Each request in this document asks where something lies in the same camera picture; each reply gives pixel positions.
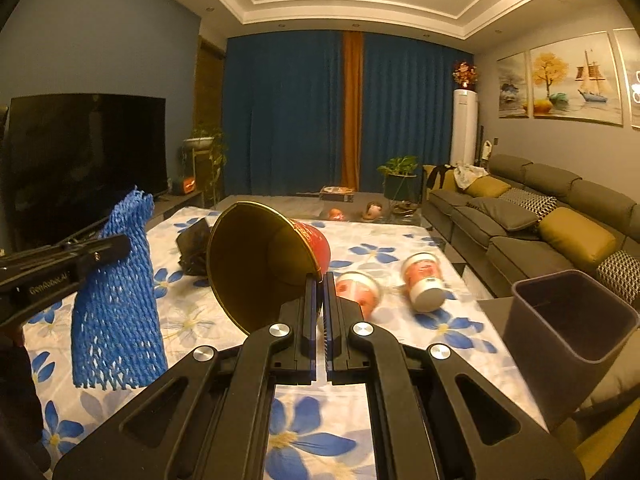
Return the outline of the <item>white cloth on sofa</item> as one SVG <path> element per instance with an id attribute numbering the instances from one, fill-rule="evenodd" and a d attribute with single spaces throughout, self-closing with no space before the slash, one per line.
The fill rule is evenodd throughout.
<path id="1" fill-rule="evenodd" d="M 458 162 L 454 166 L 454 180 L 460 190 L 466 190 L 476 180 L 488 176 L 488 171 L 480 166 L 473 166 L 466 162 Z"/>

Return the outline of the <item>white standing air conditioner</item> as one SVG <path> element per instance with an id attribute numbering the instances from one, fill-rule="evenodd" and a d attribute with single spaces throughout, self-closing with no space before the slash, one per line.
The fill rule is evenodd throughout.
<path id="1" fill-rule="evenodd" d="M 478 102 L 477 93 L 471 90 L 454 90 L 452 109 L 452 133 L 450 164 L 474 162 L 477 138 Z"/>

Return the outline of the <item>red flower decoration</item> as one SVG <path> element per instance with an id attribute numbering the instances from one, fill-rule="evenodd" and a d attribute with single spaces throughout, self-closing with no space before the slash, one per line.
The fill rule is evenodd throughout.
<path id="1" fill-rule="evenodd" d="M 477 68 L 468 61 L 461 61 L 454 64 L 452 78 L 457 87 L 464 90 L 475 90 L 477 84 Z"/>

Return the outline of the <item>patterned cushion near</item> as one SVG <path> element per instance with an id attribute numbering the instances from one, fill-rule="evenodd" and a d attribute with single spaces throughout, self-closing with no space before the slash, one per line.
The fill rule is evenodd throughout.
<path id="1" fill-rule="evenodd" d="M 640 262 L 637 257 L 624 250 L 613 252 L 598 266 L 597 280 L 631 307 L 639 309 Z"/>

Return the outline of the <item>mustard cushion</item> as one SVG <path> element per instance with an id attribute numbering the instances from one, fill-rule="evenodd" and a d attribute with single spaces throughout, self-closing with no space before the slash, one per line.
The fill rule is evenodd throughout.
<path id="1" fill-rule="evenodd" d="M 491 176 L 485 176 L 476 179 L 468 188 L 465 189 L 465 193 L 474 198 L 498 198 L 505 192 L 508 192 L 510 188 L 511 185 L 503 180 Z"/>
<path id="2" fill-rule="evenodd" d="M 616 239 L 596 222 L 568 208 L 556 208 L 539 223 L 543 240 L 575 266 L 597 266 L 614 252 Z"/>

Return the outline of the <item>patterned cushion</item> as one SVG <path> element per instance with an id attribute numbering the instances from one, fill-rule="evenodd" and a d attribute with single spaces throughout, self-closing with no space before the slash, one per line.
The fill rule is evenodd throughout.
<path id="1" fill-rule="evenodd" d="M 639 309 L 640 262 L 637 257 L 624 250 L 613 252 L 598 266 L 597 280 L 631 307 Z"/>
<path id="2" fill-rule="evenodd" d="M 554 196 L 537 194 L 520 188 L 510 188 L 500 196 L 500 200 L 518 205 L 537 217 L 538 221 L 544 220 L 558 206 L 558 199 Z"/>

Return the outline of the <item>small left painting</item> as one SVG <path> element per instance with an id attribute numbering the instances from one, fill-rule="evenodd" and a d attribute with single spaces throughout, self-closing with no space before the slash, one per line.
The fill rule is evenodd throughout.
<path id="1" fill-rule="evenodd" d="M 528 82 L 524 52 L 497 61 L 499 81 L 498 116 L 520 118 L 527 116 Z"/>

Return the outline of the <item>grey tv cabinet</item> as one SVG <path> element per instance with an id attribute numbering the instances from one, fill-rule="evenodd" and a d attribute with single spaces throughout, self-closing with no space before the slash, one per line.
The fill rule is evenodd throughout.
<path id="1" fill-rule="evenodd" d="M 194 191 L 186 195 L 172 195 L 164 193 L 157 197 L 151 219 L 146 222 L 145 229 L 149 231 L 154 226 L 170 218 L 184 207 L 204 207 L 204 195 L 200 191 Z"/>

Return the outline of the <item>floral blue tablecloth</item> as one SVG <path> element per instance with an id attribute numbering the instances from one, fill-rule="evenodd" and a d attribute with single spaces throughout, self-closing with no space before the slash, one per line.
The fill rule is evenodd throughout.
<path id="1" fill-rule="evenodd" d="M 202 278 L 178 265 L 177 236 L 198 220 L 215 222 L 212 210 L 186 207 L 149 232 L 153 290 L 169 362 L 209 344 L 227 349 L 243 333 Z M 319 220 L 336 274 L 357 271 L 380 284 L 382 300 L 372 322 L 416 348 L 446 344 L 529 414 L 540 413 L 497 330 L 448 260 L 440 268 L 444 304 L 434 313 L 410 310 L 400 269 L 418 252 L 442 253 L 439 237 L 420 226 Z M 134 397 L 132 390 L 78 388 L 72 381 L 72 298 L 32 318 L 24 328 L 32 380 L 42 404 L 43 444 L 58 460 Z M 367 395 L 363 386 L 334 386 L 319 375 L 306 387 L 277 388 L 266 454 L 270 479 L 371 479 L 375 475 Z"/>

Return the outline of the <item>box on coffee table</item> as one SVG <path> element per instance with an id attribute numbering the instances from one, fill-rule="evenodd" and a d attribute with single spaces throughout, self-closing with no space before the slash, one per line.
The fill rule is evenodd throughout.
<path id="1" fill-rule="evenodd" d="M 328 185 L 320 190 L 320 200 L 325 202 L 352 203 L 355 190 L 347 186 Z"/>

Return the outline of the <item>orange fruit bowl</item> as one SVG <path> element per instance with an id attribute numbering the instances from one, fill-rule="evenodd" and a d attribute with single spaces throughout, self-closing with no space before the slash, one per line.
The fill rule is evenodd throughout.
<path id="1" fill-rule="evenodd" d="M 328 212 L 328 219 L 330 221 L 345 221 L 346 217 L 341 209 L 331 208 Z"/>

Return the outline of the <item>blue foam fruit net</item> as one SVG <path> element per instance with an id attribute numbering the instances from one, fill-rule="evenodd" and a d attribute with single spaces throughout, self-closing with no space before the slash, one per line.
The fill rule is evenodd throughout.
<path id="1" fill-rule="evenodd" d="M 92 272 L 75 296 L 70 341 L 77 388 L 146 387 L 168 370 L 145 233 L 152 212 L 153 196 L 133 190 L 98 235 L 125 235 L 130 249 Z"/>

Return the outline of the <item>grey cushion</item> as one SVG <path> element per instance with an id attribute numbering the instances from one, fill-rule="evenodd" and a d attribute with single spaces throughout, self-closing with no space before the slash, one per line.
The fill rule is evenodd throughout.
<path id="1" fill-rule="evenodd" d="M 506 232 L 520 232 L 532 228 L 538 217 L 520 205 L 495 197 L 477 197 L 469 201 L 469 206 L 487 214 Z"/>

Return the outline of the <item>blue window curtain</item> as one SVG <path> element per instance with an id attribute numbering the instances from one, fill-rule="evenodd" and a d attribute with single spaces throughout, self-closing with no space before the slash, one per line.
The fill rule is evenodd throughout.
<path id="1" fill-rule="evenodd" d="M 228 43 L 222 128 L 230 194 L 295 195 L 342 184 L 343 32 L 270 32 Z M 383 187 L 378 166 L 450 154 L 454 64 L 473 55 L 363 32 L 360 187 Z"/>

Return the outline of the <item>mustard cushion far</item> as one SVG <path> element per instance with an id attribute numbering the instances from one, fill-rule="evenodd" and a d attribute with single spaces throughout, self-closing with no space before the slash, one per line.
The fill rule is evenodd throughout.
<path id="1" fill-rule="evenodd" d="M 485 176 L 476 179 L 468 188 L 465 189 L 465 193 L 474 198 L 498 198 L 505 192 L 508 192 L 510 188 L 511 185 L 503 180 L 491 176 Z"/>

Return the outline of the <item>flat screen television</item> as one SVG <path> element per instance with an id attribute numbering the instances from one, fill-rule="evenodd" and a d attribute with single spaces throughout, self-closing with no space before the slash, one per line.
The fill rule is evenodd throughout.
<path id="1" fill-rule="evenodd" d="M 165 99 L 12 99 L 1 141 L 1 196 L 14 252 L 87 232 L 132 190 L 157 195 L 167 185 Z"/>

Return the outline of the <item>patterned cushion far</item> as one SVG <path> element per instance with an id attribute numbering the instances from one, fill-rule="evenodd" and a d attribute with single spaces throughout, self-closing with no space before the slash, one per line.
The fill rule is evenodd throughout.
<path id="1" fill-rule="evenodd" d="M 554 196 L 537 194 L 520 188 L 510 188 L 500 196 L 500 200 L 518 205 L 537 217 L 538 221 L 544 220 L 558 206 L 558 199 Z"/>

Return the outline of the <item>orange curtain strip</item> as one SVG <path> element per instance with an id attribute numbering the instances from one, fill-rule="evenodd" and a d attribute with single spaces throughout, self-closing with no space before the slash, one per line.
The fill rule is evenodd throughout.
<path id="1" fill-rule="evenodd" d="M 363 33 L 343 32 L 342 185 L 358 190 L 362 139 Z"/>

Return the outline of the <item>sailboat tree painting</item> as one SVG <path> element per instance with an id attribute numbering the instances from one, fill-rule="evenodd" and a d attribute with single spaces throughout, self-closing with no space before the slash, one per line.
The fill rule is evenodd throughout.
<path id="1" fill-rule="evenodd" d="M 535 118 L 623 123 L 615 58 L 606 32 L 532 49 L 529 62 Z"/>

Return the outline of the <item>grey sectional sofa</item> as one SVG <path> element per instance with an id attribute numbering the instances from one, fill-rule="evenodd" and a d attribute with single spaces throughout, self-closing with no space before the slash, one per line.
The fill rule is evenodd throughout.
<path id="1" fill-rule="evenodd" d="M 422 214 L 497 297 L 581 270 L 639 304 L 639 205 L 574 172 L 498 154 L 464 188 L 458 168 L 423 168 Z"/>

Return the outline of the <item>potted green plant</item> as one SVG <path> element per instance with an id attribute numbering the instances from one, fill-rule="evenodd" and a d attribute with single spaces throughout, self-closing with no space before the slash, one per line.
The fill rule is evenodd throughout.
<path id="1" fill-rule="evenodd" d="M 378 166 L 383 177 L 383 195 L 392 202 L 416 201 L 416 182 L 418 176 L 418 159 L 414 155 L 390 158 L 385 164 Z"/>

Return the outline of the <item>red gold paper cup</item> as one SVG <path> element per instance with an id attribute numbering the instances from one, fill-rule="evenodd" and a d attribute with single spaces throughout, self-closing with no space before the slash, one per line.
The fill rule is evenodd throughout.
<path id="1" fill-rule="evenodd" d="M 331 247 L 321 231 L 275 209 L 241 200 L 218 217 L 206 249 L 209 286 L 243 333 L 277 321 L 280 307 L 320 282 Z"/>

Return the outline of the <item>grey trash bin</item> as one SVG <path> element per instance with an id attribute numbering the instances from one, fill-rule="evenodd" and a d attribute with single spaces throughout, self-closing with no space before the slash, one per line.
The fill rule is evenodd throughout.
<path id="1" fill-rule="evenodd" d="M 639 315 L 594 278 L 575 269 L 512 285 L 503 333 L 551 431 L 574 414 L 639 326 Z"/>

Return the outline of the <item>mustard cushion near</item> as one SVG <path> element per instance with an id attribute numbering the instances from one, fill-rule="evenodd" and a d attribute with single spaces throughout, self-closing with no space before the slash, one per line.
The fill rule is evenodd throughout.
<path id="1" fill-rule="evenodd" d="M 614 252 L 616 239 L 596 222 L 568 208 L 556 208 L 539 223 L 543 240 L 575 266 L 597 266 Z"/>

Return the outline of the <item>white apple paper cup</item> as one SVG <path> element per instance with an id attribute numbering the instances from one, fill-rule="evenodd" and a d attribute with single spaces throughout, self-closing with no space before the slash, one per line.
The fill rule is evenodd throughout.
<path id="1" fill-rule="evenodd" d="M 439 258 L 431 252 L 418 252 L 407 258 L 401 267 L 401 277 L 407 287 L 412 310 L 427 314 L 440 308 L 446 300 Z"/>

